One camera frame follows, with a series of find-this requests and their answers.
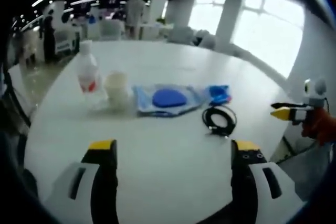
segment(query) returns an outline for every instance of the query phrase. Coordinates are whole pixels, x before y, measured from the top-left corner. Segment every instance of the blue cloth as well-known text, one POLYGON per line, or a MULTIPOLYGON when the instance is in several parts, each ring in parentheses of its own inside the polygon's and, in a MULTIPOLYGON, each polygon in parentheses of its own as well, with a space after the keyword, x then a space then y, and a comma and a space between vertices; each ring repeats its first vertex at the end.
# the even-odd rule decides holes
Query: blue cloth
POLYGON ((160 89, 153 96, 153 105, 159 108, 183 106, 187 97, 175 89, 160 89))
POLYGON ((229 95, 229 86, 208 86, 205 88, 205 95, 207 101, 212 106, 222 105, 231 101, 231 96, 229 95))
POLYGON ((96 19, 93 16, 89 17, 89 24, 94 24, 94 23, 96 23, 96 19))
POLYGON ((174 84, 154 84, 151 86, 134 86, 138 111, 143 115, 171 118, 189 111, 196 110, 205 102, 204 89, 197 90, 191 86, 180 86, 174 84), (186 103, 182 106, 159 108, 155 106, 153 96, 158 90, 172 89, 180 92, 186 97, 186 103))

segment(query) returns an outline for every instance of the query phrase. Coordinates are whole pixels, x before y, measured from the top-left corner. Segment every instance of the black cable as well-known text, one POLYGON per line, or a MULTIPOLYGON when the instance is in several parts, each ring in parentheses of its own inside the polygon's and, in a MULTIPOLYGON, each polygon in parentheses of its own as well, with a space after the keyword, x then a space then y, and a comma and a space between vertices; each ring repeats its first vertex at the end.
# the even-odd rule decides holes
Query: black cable
POLYGON ((219 136, 230 136, 237 125, 237 115, 236 113, 227 106, 213 106, 205 111, 202 114, 203 123, 211 130, 212 134, 219 135, 219 136), (233 116, 230 116, 224 110, 226 109, 231 112, 233 116), (212 120, 213 115, 220 115, 227 121, 226 127, 218 126, 212 120))

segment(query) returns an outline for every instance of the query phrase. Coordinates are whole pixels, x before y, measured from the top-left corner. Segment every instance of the person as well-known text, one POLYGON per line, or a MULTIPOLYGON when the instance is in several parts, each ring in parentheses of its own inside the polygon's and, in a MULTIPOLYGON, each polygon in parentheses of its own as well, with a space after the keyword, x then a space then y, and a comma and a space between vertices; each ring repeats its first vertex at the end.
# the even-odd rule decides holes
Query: person
POLYGON ((52 17, 47 16, 44 20, 44 57, 46 64, 51 63, 55 60, 55 36, 54 29, 52 25, 52 17))
POLYGON ((39 26, 40 26, 40 28, 39 28, 39 30, 38 30, 38 33, 39 33, 39 39, 42 39, 42 38, 43 38, 43 32, 44 32, 43 19, 40 18, 39 21, 38 21, 38 23, 39 23, 39 26))
POLYGON ((126 3, 126 28, 131 39, 136 39, 136 33, 141 23, 145 6, 146 4, 143 0, 129 0, 126 3))
POLYGON ((125 10, 123 8, 117 8, 112 19, 118 19, 120 21, 124 21, 124 17, 125 17, 125 10))
POLYGON ((48 16, 52 16, 54 14, 54 9, 51 9, 50 11, 48 11, 48 16))
POLYGON ((61 20, 63 24, 67 24, 70 19, 70 14, 69 13, 63 13, 61 16, 61 20))

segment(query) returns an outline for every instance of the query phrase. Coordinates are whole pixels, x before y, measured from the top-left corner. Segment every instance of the white table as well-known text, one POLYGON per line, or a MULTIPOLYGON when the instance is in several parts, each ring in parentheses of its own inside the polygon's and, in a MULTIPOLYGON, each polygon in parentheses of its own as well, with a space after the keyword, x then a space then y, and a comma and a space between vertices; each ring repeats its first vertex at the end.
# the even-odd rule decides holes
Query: white table
MULTIPOLYGON (((271 103, 289 100, 285 93, 238 58, 143 41, 95 42, 92 50, 103 75, 118 68, 128 74, 130 84, 229 84, 229 106, 238 116, 232 138, 255 142, 266 158, 287 127, 270 116, 271 103)), ((37 179, 42 202, 91 142, 109 138, 118 140, 120 223, 194 224, 231 202, 230 141, 208 135, 202 109, 173 119, 89 114, 75 60, 50 88, 28 136, 25 166, 37 179)))

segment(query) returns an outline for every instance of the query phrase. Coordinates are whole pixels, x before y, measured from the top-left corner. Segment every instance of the white wall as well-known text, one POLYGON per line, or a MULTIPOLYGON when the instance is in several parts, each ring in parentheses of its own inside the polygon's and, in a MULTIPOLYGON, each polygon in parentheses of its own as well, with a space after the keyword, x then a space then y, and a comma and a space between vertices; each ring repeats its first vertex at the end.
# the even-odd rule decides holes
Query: white wall
POLYGON ((216 48, 218 52, 232 54, 232 52, 229 51, 229 43, 238 20, 242 1, 243 0, 226 0, 224 3, 222 16, 216 32, 216 37, 220 41, 216 48))
POLYGON ((145 9, 143 10, 143 15, 142 15, 142 22, 143 23, 148 23, 149 22, 149 6, 145 6, 145 9))
POLYGON ((171 0, 168 3, 166 20, 177 26, 188 26, 195 0, 171 0))
POLYGON ((149 23, 154 23, 158 18, 161 18, 166 1, 167 0, 151 0, 149 23))

